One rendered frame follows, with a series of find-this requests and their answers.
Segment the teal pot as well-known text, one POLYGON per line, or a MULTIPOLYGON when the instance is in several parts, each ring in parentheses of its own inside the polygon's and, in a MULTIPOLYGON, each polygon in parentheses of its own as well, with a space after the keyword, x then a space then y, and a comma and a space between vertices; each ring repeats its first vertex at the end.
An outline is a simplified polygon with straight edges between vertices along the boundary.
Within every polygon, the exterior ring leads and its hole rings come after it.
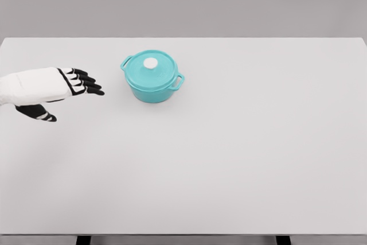
POLYGON ((146 103, 159 103, 168 100, 176 91, 178 91, 185 81, 185 77, 178 72, 176 81, 169 87, 159 91, 142 91, 130 86, 134 96, 142 102, 146 103))

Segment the teal lid with white knob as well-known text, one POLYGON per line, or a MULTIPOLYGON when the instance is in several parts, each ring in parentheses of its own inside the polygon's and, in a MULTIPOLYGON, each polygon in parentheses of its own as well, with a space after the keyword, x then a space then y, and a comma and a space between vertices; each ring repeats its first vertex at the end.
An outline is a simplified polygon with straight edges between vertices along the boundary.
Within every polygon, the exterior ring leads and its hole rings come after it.
POLYGON ((159 91, 176 81, 178 66, 161 50, 144 50, 128 56, 120 65, 130 86, 142 91, 159 91))

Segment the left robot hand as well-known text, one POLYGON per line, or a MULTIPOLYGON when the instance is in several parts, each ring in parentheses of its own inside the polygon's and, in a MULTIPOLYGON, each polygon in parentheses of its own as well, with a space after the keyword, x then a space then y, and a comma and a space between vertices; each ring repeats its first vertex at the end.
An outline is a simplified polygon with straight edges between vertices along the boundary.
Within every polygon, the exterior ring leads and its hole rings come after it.
POLYGON ((36 120, 56 122, 43 103, 59 102, 81 94, 104 95, 102 87, 86 71, 48 67, 11 73, 15 109, 36 120))

